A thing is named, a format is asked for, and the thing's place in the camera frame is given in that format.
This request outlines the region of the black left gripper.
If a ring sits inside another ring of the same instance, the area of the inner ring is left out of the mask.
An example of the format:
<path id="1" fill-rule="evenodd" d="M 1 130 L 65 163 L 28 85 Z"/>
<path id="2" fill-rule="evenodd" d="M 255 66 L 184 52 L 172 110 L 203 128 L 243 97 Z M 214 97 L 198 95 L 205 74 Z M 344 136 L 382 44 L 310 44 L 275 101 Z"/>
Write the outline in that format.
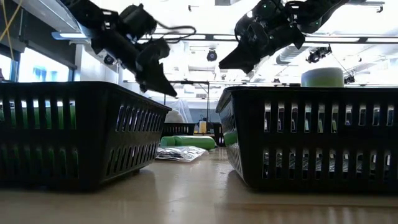
<path id="1" fill-rule="evenodd" d="M 163 63 L 159 63 L 160 59 L 168 57 L 170 53 L 170 47 L 164 39 L 132 43 L 119 32 L 107 30 L 91 39 L 91 48 L 96 54 L 105 50 L 108 55 L 119 60 L 124 68 L 135 73 L 141 92 L 150 90 L 177 96 L 165 77 Z"/>

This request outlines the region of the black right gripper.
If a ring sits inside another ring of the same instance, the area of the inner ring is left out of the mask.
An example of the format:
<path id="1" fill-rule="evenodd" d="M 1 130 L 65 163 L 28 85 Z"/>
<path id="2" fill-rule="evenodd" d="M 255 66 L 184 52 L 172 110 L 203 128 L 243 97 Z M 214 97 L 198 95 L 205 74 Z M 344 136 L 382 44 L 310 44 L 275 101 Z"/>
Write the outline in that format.
<path id="1" fill-rule="evenodd" d="M 219 62 L 220 69 L 242 70 L 249 73 L 260 62 L 260 58 L 273 55 L 276 51 L 294 44 L 300 49 L 305 36 L 290 22 L 269 26 L 253 18 L 241 18 L 235 26 L 238 46 Z"/>

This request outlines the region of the bagged white cotton balls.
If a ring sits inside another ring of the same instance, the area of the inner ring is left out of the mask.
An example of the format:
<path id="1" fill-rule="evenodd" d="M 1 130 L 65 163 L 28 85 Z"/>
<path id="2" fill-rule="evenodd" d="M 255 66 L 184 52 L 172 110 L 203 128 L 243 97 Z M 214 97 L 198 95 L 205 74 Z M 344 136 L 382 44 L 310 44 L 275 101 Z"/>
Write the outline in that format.
<path id="1" fill-rule="evenodd" d="M 166 114 L 165 123 L 185 123 L 185 118 L 177 110 L 171 110 Z"/>

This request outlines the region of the green travel bottle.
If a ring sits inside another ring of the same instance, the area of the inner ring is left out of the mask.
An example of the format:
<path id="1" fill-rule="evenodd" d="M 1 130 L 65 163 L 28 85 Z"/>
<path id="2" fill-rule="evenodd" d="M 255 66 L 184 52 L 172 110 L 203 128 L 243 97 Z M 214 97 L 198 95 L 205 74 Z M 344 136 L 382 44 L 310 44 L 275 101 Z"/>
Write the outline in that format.
<path id="1" fill-rule="evenodd" d="M 64 123 L 64 110 L 63 106 L 58 106 L 58 128 L 59 129 L 65 129 L 65 123 Z M 28 129 L 29 128 L 29 122 L 28 122 L 28 116 L 27 116 L 27 108 L 23 107 L 22 108 L 22 128 L 23 129 Z M 3 105 L 0 104 L 0 123 L 4 123 L 6 121 L 5 117 L 5 109 L 3 108 Z M 52 129 L 52 111 L 50 106 L 45 107 L 45 118 L 44 118 L 45 124 L 47 129 Z M 39 108 L 34 107 L 34 129 L 40 129 L 40 117 L 39 117 Z M 17 127 L 17 117 L 15 114 L 15 107 L 11 107 L 11 127 L 16 128 Z M 75 105 L 70 105 L 70 129 L 76 129 L 76 107 Z"/>
<path id="2" fill-rule="evenodd" d="M 164 136 L 160 140 L 162 147 L 195 146 L 206 150 L 216 147 L 215 140 L 210 136 Z"/>

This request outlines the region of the black slotted plastic basket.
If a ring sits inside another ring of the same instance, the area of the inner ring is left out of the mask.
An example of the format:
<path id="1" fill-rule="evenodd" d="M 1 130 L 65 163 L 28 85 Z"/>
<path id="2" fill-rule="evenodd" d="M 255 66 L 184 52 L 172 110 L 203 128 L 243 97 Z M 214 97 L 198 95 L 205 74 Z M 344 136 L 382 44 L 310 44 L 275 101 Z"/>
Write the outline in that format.
<path id="1" fill-rule="evenodd" d="M 213 123 L 214 140 L 217 146 L 224 147 L 224 135 L 221 123 Z"/>
<path id="2" fill-rule="evenodd" d="M 195 123 L 164 123 L 162 137 L 164 136 L 192 136 Z"/>
<path id="3" fill-rule="evenodd" d="M 398 88 L 234 86 L 216 112 L 249 187 L 398 193 Z"/>
<path id="4" fill-rule="evenodd" d="M 138 171 L 156 157 L 169 109 L 109 82 L 0 83 L 0 185 L 96 189 Z M 70 105 L 76 129 L 70 129 Z M 17 127 L 11 127 L 11 107 Z M 45 107 L 52 111 L 47 129 Z M 58 128 L 63 106 L 65 129 Z M 22 128 L 22 108 L 29 128 Z M 34 107 L 40 129 L 34 129 Z"/>

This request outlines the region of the black ceiling device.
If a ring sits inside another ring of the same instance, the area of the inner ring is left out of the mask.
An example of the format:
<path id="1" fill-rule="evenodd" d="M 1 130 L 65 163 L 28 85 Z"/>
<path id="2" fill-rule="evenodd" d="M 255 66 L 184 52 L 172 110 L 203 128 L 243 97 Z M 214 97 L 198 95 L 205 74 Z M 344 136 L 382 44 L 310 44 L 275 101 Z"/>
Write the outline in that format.
<path id="1" fill-rule="evenodd" d="M 332 49 L 330 45 L 327 47 L 317 47 L 310 51 L 310 55 L 306 58 L 306 61 L 308 63 L 317 63 L 331 53 Z"/>

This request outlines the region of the green paper cup stack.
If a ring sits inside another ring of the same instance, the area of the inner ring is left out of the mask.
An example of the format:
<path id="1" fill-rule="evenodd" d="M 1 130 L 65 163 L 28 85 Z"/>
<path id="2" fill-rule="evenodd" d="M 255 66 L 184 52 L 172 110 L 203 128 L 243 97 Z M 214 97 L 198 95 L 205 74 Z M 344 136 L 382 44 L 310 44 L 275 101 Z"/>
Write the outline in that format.
<path id="1" fill-rule="evenodd" d="M 337 67 L 315 68 L 301 76 L 301 87 L 344 87 L 343 71 Z"/>

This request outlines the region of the linear ceiling light fixture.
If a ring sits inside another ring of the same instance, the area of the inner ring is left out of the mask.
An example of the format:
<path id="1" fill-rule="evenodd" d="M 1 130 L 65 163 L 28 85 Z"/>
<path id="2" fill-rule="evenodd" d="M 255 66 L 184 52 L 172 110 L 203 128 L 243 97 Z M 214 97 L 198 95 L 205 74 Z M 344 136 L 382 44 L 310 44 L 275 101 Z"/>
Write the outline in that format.
<path id="1" fill-rule="evenodd" d="M 235 42 L 240 39 L 234 34 L 153 34 L 142 37 L 139 42 L 164 37 L 171 41 L 177 39 L 205 42 Z M 352 35 L 307 35 L 306 43 L 312 44 L 398 44 L 398 36 L 352 36 Z"/>

